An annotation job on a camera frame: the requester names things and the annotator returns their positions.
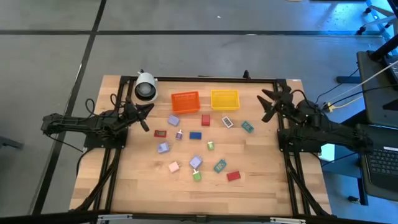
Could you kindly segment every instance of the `white camera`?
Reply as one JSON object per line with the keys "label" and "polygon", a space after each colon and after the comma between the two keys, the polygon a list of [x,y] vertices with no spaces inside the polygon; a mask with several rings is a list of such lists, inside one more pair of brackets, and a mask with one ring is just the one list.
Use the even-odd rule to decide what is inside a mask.
{"label": "white camera", "polygon": [[157,97],[157,79],[150,73],[144,72],[142,69],[138,74],[139,76],[134,87],[134,93],[139,100],[154,101]]}

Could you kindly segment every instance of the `camera lens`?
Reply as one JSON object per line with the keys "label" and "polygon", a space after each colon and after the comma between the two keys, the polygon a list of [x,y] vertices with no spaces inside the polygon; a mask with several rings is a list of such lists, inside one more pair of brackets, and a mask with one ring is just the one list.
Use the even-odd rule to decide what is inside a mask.
{"label": "camera lens", "polygon": [[142,101],[147,101],[153,99],[156,94],[155,87],[150,83],[140,83],[136,86],[135,94],[138,99]]}

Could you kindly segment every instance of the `concrete floor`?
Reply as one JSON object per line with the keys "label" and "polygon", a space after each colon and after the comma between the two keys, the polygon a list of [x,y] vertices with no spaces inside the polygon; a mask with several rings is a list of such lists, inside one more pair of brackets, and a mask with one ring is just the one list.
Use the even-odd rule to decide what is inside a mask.
{"label": "concrete floor", "polygon": [[[97,0],[3,0],[0,30],[90,30],[99,4]],[[365,8],[363,2],[309,0],[108,0],[99,29],[356,30],[372,20],[362,14]],[[0,150],[0,217],[29,213],[52,144],[40,132],[41,119],[63,113],[87,40],[87,35],[0,35],[0,136],[25,143],[22,150]],[[314,100],[336,84],[337,75],[356,69],[357,51],[374,50],[383,43],[381,37],[370,36],[97,36],[73,115],[87,115],[84,101],[96,98],[103,75],[130,75],[140,68],[158,76],[241,77],[247,69],[256,78],[299,78]],[[330,119],[343,121],[363,108],[358,100],[330,114]],[[65,141],[82,147],[83,136],[67,134]],[[79,155],[63,147],[44,213],[67,211]],[[358,196],[356,181],[335,174],[324,177],[338,217],[397,222],[395,202],[370,197],[368,207],[349,203],[345,197]]]}

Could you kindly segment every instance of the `keyboard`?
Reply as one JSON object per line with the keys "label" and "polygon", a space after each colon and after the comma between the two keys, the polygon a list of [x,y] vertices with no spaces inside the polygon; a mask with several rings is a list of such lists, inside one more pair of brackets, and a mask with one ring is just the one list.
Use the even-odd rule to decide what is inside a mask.
{"label": "keyboard", "polygon": [[374,149],[366,159],[371,183],[398,192],[398,150]]}

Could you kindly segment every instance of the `wooden table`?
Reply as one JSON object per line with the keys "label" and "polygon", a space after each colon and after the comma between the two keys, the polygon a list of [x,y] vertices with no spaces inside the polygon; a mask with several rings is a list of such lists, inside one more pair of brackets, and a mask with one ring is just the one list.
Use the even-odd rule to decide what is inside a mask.
{"label": "wooden table", "polygon": [[[105,75],[96,104],[96,113],[111,110],[111,93],[117,93],[120,76]],[[303,89],[300,80],[287,80],[292,89]],[[209,215],[291,215],[289,189],[283,155],[277,142],[277,116],[268,123],[261,118],[264,110],[256,95],[261,89],[272,90],[264,83],[200,83],[158,82],[159,96],[155,107],[147,118],[149,132],[139,124],[129,130],[129,139],[122,150],[114,189],[112,212],[168,213]],[[239,90],[241,108],[237,111],[213,111],[210,105],[210,90]],[[199,91],[201,109],[195,114],[178,116],[177,127],[167,123],[172,114],[172,93]],[[294,101],[302,100],[295,95]],[[144,104],[135,96],[133,102]],[[211,125],[201,126],[201,115],[211,115]],[[221,118],[228,115],[234,126],[227,129]],[[249,134],[242,127],[243,121],[254,126]],[[155,138],[154,130],[167,130],[167,137]],[[181,141],[175,139],[182,129]],[[190,131],[202,132],[202,140],[189,140]],[[158,154],[158,144],[167,141],[170,152]],[[208,151],[206,143],[212,140],[214,151]],[[81,161],[70,208],[79,206],[93,190],[100,175],[104,149],[90,151]],[[199,167],[200,182],[192,177],[189,161],[194,155],[203,158]],[[305,182],[317,202],[331,212],[322,169],[317,158],[301,153]],[[220,160],[227,162],[226,168],[217,174],[213,167]],[[181,163],[181,168],[171,174],[169,164]],[[241,179],[228,182],[226,174],[240,171]],[[302,211],[300,191],[296,186],[299,211]],[[104,207],[107,186],[104,188],[100,208]]]}

